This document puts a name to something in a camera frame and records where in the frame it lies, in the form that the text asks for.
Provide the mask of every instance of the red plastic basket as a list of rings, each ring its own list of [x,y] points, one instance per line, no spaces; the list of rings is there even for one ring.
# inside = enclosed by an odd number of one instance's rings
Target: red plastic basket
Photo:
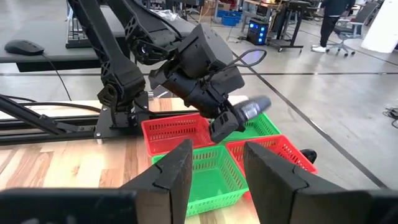
[[[271,150],[293,164],[301,166],[310,173],[316,174],[317,168],[287,139],[283,134],[229,142],[225,146],[244,176],[243,147],[246,141],[255,142]],[[243,197],[251,199],[250,192]]]
[[[193,147],[213,146],[209,122],[199,113],[151,119],[141,123],[147,152],[150,156],[166,154],[184,139],[192,139]]]

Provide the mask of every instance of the green plastic basket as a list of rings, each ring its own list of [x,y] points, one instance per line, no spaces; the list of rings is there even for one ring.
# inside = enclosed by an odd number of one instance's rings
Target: green plastic basket
[[[234,131],[227,138],[225,138],[222,143],[280,134],[279,129],[264,113],[260,114],[256,118],[251,119],[250,121],[247,121],[244,124],[244,127],[246,128],[244,132]]]
[[[165,155],[152,158],[156,163]],[[224,146],[193,151],[193,174],[187,216],[235,204],[249,190]]]

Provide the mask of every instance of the concrete floor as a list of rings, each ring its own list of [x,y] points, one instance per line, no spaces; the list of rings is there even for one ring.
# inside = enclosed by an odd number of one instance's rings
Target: concrete floor
[[[0,41],[8,40],[26,21],[65,20],[64,0],[0,0]],[[228,45],[239,55],[257,48],[248,42],[234,43],[240,28],[212,25],[223,38],[231,31]],[[319,22],[304,21],[297,44],[305,46],[278,53],[272,47],[267,57],[252,68],[240,68],[246,85],[233,95],[264,94],[271,98],[271,120],[300,149],[318,152],[319,176],[347,189],[398,189],[398,130],[382,115],[384,108],[398,105],[398,53],[379,54],[348,45],[354,57],[310,51],[319,41]],[[333,35],[330,42],[337,42]],[[261,56],[244,57],[251,63]],[[143,73],[157,68],[139,65]],[[73,100],[95,100],[102,88],[99,69],[61,71]],[[14,64],[0,65],[0,93],[37,101],[67,100],[54,72],[22,73]]]

